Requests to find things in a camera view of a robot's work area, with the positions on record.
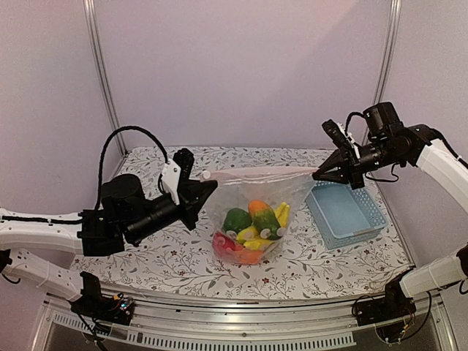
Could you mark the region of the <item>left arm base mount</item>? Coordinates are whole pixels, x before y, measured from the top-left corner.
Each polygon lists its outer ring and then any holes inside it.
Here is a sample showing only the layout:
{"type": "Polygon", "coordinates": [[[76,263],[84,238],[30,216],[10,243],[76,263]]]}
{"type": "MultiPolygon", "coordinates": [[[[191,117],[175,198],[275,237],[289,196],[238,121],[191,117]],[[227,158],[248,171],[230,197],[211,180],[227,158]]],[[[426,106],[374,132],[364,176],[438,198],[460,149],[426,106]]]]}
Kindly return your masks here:
{"type": "Polygon", "coordinates": [[[122,292],[113,297],[102,294],[99,279],[91,273],[81,272],[83,288],[81,296],[70,302],[71,311],[91,319],[130,325],[135,310],[135,301],[122,292]]]}

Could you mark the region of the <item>red toy apple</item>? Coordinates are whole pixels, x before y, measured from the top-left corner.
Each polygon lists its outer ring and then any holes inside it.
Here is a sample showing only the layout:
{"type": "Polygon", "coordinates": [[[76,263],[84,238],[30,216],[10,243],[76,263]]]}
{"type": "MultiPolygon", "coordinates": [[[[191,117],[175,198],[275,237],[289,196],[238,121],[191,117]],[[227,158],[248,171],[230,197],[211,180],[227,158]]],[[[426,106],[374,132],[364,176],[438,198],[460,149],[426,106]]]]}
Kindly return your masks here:
{"type": "Polygon", "coordinates": [[[216,255],[226,259],[236,258],[244,249],[242,245],[221,232],[215,232],[212,246],[216,255]]]}

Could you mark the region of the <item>green toy pepper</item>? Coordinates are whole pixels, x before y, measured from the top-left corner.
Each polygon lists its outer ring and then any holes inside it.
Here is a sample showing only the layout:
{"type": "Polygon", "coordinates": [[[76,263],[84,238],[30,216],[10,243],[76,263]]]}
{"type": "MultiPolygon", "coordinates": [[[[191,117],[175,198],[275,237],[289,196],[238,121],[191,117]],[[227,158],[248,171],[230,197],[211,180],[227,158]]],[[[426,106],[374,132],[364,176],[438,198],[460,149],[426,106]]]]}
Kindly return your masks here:
{"type": "Polygon", "coordinates": [[[249,212],[242,208],[231,208],[224,218],[222,229],[238,233],[252,224],[252,218],[249,212]]]}

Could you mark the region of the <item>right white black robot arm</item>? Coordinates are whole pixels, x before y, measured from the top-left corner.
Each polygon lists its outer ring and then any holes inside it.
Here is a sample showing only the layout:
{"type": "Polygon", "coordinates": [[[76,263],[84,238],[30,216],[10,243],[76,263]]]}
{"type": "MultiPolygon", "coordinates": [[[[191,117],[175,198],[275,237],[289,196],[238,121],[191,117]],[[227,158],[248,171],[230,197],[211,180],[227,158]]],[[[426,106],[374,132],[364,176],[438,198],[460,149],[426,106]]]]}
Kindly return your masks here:
{"type": "Polygon", "coordinates": [[[384,101],[350,112],[343,124],[331,118],[323,121],[322,129],[336,148],[314,172],[314,179],[360,189],[368,172],[410,165],[466,210],[467,158],[455,151],[440,128],[455,127],[456,133],[467,136],[467,117],[455,117],[451,109],[438,110],[433,113],[437,125],[431,127],[421,121],[430,114],[423,108],[417,113],[418,122],[407,125],[397,108],[384,101]]]}

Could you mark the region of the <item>clear zip top bag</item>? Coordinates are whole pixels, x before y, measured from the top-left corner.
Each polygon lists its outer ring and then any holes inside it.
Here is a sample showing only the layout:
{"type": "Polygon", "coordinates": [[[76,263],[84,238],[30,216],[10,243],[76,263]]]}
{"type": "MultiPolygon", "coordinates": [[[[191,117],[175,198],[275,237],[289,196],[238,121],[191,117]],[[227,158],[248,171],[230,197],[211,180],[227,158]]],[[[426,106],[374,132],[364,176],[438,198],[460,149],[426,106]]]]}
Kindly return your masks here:
{"type": "Polygon", "coordinates": [[[315,184],[315,167],[266,166],[205,170],[218,187],[205,204],[221,260],[256,265],[281,245],[295,213],[315,184]]]}

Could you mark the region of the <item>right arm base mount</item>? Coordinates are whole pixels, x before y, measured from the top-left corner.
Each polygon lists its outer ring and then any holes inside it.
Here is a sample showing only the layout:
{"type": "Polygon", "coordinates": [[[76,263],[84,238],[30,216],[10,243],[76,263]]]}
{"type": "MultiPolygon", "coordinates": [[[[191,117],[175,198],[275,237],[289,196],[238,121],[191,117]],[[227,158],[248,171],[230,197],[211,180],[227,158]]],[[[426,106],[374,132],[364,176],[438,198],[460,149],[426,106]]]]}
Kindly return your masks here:
{"type": "Polygon", "coordinates": [[[403,274],[390,280],[381,298],[363,295],[355,300],[351,313],[359,326],[387,322],[398,318],[408,317],[408,321],[376,328],[377,336],[387,344],[402,341],[415,321],[416,306],[412,298],[407,298],[399,282],[403,274]]]}

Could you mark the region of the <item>yellow toy banana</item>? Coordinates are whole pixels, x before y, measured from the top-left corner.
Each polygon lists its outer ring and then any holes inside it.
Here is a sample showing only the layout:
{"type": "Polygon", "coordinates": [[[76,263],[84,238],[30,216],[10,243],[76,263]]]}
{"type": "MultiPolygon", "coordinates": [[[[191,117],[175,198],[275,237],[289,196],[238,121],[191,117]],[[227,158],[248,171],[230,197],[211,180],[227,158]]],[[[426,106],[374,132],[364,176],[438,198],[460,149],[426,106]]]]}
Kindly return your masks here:
{"type": "Polygon", "coordinates": [[[264,251],[286,233],[290,206],[285,202],[272,208],[262,200],[253,200],[248,211],[252,224],[236,236],[236,241],[247,249],[264,251]]]}

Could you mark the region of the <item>light blue perforated basket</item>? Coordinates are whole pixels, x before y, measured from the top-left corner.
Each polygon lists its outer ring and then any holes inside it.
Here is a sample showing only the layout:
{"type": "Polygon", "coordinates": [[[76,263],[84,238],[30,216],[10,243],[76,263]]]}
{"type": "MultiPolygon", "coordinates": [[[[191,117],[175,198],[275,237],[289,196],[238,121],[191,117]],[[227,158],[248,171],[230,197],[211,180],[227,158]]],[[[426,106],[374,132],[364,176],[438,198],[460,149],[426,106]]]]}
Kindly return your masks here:
{"type": "Polygon", "coordinates": [[[327,249],[340,249],[376,238],[388,220],[366,189],[318,181],[306,205],[327,249]]]}

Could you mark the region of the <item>orange toy orange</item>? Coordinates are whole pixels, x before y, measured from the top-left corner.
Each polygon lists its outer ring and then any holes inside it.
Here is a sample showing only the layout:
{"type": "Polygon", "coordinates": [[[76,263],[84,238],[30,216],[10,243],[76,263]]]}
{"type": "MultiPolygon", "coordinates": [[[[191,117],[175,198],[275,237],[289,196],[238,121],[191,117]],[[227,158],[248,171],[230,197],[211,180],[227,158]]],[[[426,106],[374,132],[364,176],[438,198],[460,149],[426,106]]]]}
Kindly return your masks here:
{"type": "Polygon", "coordinates": [[[242,265],[256,265],[261,261],[264,252],[261,250],[242,249],[237,251],[238,263],[242,265]]]}

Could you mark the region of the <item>orange green toy mango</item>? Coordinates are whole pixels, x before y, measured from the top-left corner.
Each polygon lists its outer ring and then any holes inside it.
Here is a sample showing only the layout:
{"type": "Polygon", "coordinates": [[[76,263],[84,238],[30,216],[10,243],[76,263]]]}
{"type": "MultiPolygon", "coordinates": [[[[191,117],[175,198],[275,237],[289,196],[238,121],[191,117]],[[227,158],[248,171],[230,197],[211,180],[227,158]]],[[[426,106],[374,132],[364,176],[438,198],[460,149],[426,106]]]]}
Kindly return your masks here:
{"type": "Polygon", "coordinates": [[[248,209],[252,223],[257,228],[261,238],[277,236],[280,224],[272,207],[262,200],[252,200],[248,205],[248,209]]]}

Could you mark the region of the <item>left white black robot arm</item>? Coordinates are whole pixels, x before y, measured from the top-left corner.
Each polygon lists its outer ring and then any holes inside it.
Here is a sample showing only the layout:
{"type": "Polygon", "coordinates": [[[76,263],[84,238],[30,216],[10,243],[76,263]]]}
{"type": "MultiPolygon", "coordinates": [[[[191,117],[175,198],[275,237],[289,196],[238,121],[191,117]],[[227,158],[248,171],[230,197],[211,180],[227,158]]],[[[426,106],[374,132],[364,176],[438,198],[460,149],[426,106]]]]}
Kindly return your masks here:
{"type": "Polygon", "coordinates": [[[40,257],[31,249],[71,252],[87,257],[107,257],[137,247],[154,233],[180,221],[193,230],[198,214],[217,188],[215,180],[192,180],[191,151],[182,148],[164,163],[163,193],[146,198],[140,179],[122,174],[101,186],[98,207],[45,218],[1,210],[1,272],[29,279],[39,288],[80,305],[92,316],[109,309],[97,277],[68,271],[40,257]]]}

